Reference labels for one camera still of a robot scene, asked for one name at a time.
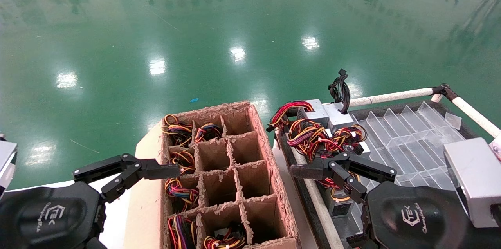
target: cardboard divider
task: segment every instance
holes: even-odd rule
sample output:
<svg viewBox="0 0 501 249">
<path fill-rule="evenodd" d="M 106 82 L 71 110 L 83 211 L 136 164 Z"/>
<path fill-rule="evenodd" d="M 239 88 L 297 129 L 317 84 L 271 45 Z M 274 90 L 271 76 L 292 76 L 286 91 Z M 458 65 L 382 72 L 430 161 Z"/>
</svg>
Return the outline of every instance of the cardboard divider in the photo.
<svg viewBox="0 0 501 249">
<path fill-rule="evenodd" d="M 253 231 L 252 244 L 287 237 L 275 194 L 244 201 L 247 220 Z"/>
<path fill-rule="evenodd" d="M 233 170 L 214 170 L 202 174 L 202 177 L 208 202 L 207 206 L 236 201 L 236 181 Z"/>
<path fill-rule="evenodd" d="M 231 135 L 228 142 L 233 147 L 231 156 L 237 164 L 245 164 L 263 160 L 263 154 L 258 144 L 258 133 L 249 132 L 243 135 Z"/>
<path fill-rule="evenodd" d="M 183 188 L 195 189 L 199 190 L 199 177 L 198 175 L 185 175 L 178 178 Z M 165 215 L 170 216 L 177 213 L 180 213 L 183 209 L 184 202 L 178 197 L 170 197 L 164 192 L 166 196 L 165 204 L 164 204 L 164 212 Z M 186 212 L 193 211 L 198 208 L 198 206 L 194 206 L 193 208 L 188 208 Z"/>
<path fill-rule="evenodd" d="M 222 115 L 226 135 L 243 135 L 254 131 L 254 127 L 250 123 L 249 107 L 244 107 L 239 110 L 232 110 L 231 113 Z"/>
<path fill-rule="evenodd" d="M 227 228 L 230 222 L 242 223 L 240 207 L 237 203 L 228 203 L 224 206 L 211 207 L 200 213 L 197 218 L 197 248 L 204 248 L 207 236 L 215 237 L 215 231 Z"/>
<path fill-rule="evenodd" d="M 226 170 L 230 161 L 226 151 L 226 140 L 214 140 L 197 143 L 195 158 L 198 159 L 199 171 Z"/>
<path fill-rule="evenodd" d="M 265 161 L 256 161 L 237 167 L 243 197 L 252 198 L 273 194 L 270 174 Z"/>
<path fill-rule="evenodd" d="M 178 113 L 175 117 L 193 125 L 193 138 L 197 129 L 207 123 L 223 129 L 222 139 L 199 143 L 192 139 L 188 147 L 181 148 L 172 146 L 162 133 L 165 123 L 161 121 L 136 149 L 138 158 L 156 158 L 162 164 L 168 162 L 172 152 L 193 154 L 195 174 L 179 179 L 183 187 L 198 189 L 198 206 L 179 215 L 196 221 L 196 248 L 202 249 L 207 235 L 214 235 L 214 231 L 235 220 L 243 224 L 247 242 L 254 241 L 254 245 L 246 248 L 300 249 L 301 245 L 293 242 L 297 240 L 297 226 L 256 108 L 242 101 Z M 168 218 L 181 210 L 183 204 L 173 203 L 164 185 L 165 180 L 142 180 L 132 189 L 127 236 L 140 233 L 148 238 L 128 238 L 125 248 L 173 249 Z M 268 241 L 255 245 L 263 240 Z"/>
<path fill-rule="evenodd" d="M 198 178 L 198 207 L 204 208 L 209 206 L 209 199 L 205 190 L 204 177 Z"/>
</svg>

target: green epoxy floor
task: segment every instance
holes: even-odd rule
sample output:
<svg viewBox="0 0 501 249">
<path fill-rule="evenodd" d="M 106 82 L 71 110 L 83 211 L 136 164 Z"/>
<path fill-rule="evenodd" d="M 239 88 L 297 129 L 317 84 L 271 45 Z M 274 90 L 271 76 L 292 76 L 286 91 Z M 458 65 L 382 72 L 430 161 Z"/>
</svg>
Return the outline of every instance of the green epoxy floor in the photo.
<svg viewBox="0 0 501 249">
<path fill-rule="evenodd" d="M 0 0 L 11 188 L 134 153 L 166 113 L 330 101 L 340 67 L 353 97 L 447 82 L 501 124 L 501 12 L 482 1 Z"/>
</svg>

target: metal rod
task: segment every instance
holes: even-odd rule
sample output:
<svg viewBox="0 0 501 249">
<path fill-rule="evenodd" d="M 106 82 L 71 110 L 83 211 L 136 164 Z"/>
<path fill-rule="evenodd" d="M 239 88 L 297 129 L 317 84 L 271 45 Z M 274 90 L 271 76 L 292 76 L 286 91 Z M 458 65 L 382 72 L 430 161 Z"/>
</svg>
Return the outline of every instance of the metal rod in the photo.
<svg viewBox="0 0 501 249">
<path fill-rule="evenodd" d="M 470 104 L 464 101 L 461 97 L 456 97 L 452 100 L 452 103 L 456 105 L 461 111 L 465 112 L 468 117 L 475 121 L 482 129 L 484 129 L 487 133 L 496 138 L 501 134 L 501 130 L 494 125 L 491 121 L 489 121 L 484 115 L 480 114 L 475 108 L 473 108 Z"/>
<path fill-rule="evenodd" d="M 431 87 L 420 88 L 419 90 L 408 90 L 406 92 L 394 92 L 393 94 L 381 94 L 373 97 L 361 97 L 358 99 L 351 99 L 350 107 L 368 105 L 373 103 L 381 103 L 387 101 L 394 101 L 400 99 L 408 99 L 413 97 L 424 97 L 433 94 Z"/>
<path fill-rule="evenodd" d="M 294 158 L 296 162 L 300 165 L 306 165 L 306 159 L 304 156 L 299 154 L 295 148 L 290 148 L 292 153 L 294 154 Z M 324 229 L 325 235 L 327 237 L 327 241 L 329 242 L 329 246 L 331 249 L 343 249 L 343 244 L 341 239 L 339 238 L 338 231 L 332 222 L 331 215 L 327 211 L 327 208 L 324 204 L 324 200 L 318 191 L 317 183 L 312 179 L 304 179 L 306 188 L 308 189 L 308 193 L 311 196 L 313 201 L 313 206 L 315 207 L 315 211 L 318 214 L 318 218 L 320 219 L 320 223 L 322 224 L 322 228 Z"/>
<path fill-rule="evenodd" d="M 409 99 L 413 97 L 430 96 L 430 95 L 433 95 L 432 101 L 434 102 L 440 101 L 440 97 L 437 97 L 436 93 L 434 94 L 433 89 L 431 87 L 427 87 L 427 88 L 420 88 L 418 90 L 408 90 L 406 92 L 394 92 L 393 94 L 381 94 L 378 96 L 351 99 L 350 107 L 369 105 L 387 101 L 395 101 L 400 99 Z M 466 115 L 468 115 L 468 117 L 474 120 L 475 123 L 477 123 L 482 129 L 484 129 L 494 138 L 496 138 L 498 135 L 501 135 L 501 130 L 496 125 L 494 125 L 484 115 L 478 112 L 475 108 L 473 108 L 470 104 L 464 101 L 461 97 L 456 97 L 452 99 L 451 102 L 454 103 L 454 105 L 456 105 L 459 109 L 461 109 Z"/>
</svg>

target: purple wire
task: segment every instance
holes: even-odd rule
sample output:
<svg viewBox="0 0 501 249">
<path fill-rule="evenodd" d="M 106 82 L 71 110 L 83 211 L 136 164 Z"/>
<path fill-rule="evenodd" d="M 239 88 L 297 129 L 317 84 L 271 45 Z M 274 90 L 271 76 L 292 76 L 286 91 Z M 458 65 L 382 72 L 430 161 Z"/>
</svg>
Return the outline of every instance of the purple wire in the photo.
<svg viewBox="0 0 501 249">
<path fill-rule="evenodd" d="M 181 216 L 177 215 L 176 220 L 177 220 L 177 225 L 179 227 L 179 228 L 177 228 L 177 233 L 179 234 L 179 238 L 181 238 L 182 247 L 186 248 L 188 246 L 186 245 L 186 240 L 184 238 L 184 234 L 183 234 L 183 230 L 182 230 L 182 218 L 181 218 Z"/>
</svg>

